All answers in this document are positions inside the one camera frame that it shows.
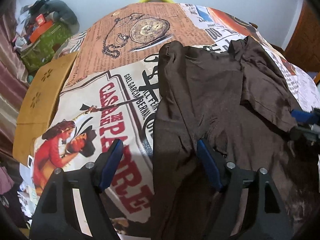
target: green box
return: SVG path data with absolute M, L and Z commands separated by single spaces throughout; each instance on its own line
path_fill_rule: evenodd
M 58 48 L 71 36 L 69 28 L 56 22 L 46 30 L 29 48 L 21 52 L 21 59 L 29 73 L 50 62 Z

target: pink curtain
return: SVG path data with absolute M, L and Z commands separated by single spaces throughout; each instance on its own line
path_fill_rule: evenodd
M 15 2 L 0 17 L 0 153 L 12 156 L 18 113 L 28 89 L 28 72 L 11 41 L 15 36 Z

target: shirt sleeve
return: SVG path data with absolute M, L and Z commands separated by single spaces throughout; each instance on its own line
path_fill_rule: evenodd
M 62 160 L 60 158 L 60 155 L 59 155 L 58 144 L 55 144 L 54 142 L 51 145 L 49 157 L 50 157 L 50 161 L 52 162 L 52 164 L 54 166 L 56 166 L 57 168 L 62 168 L 64 166 L 62 163 Z

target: red dress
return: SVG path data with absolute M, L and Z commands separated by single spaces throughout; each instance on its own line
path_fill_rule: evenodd
M 64 166 L 59 155 L 58 143 L 59 138 L 56 136 L 46 140 L 37 150 L 33 167 L 33 183 L 35 186 L 40 186 L 41 179 L 46 180 L 41 169 L 47 160 L 50 160 L 57 168 L 62 168 Z

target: blue object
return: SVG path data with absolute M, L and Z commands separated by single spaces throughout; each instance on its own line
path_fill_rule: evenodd
M 197 143 L 196 154 L 203 164 L 204 170 L 208 176 L 211 186 L 217 191 L 221 191 L 223 188 L 223 184 L 220 180 L 220 171 L 214 158 L 211 156 L 210 150 L 206 147 L 202 140 L 199 140 Z
M 32 81 L 33 81 L 33 76 L 32 75 L 28 75 L 28 77 L 27 77 L 28 84 L 30 85 Z
M 101 191 L 104 191 L 106 188 L 110 187 L 113 176 L 116 173 L 116 169 L 118 168 L 119 162 L 122 158 L 123 150 L 123 142 L 119 140 L 102 170 L 101 182 L 99 184 Z
M 206 7 L 199 5 L 195 5 L 195 7 L 200 17 L 202 17 L 206 22 L 213 22 L 210 13 L 208 12 L 208 9 Z
M 299 110 L 292 110 L 291 116 L 296 119 L 297 122 L 303 122 L 305 124 L 315 124 L 319 122 L 318 115 L 314 113 L 308 113 Z

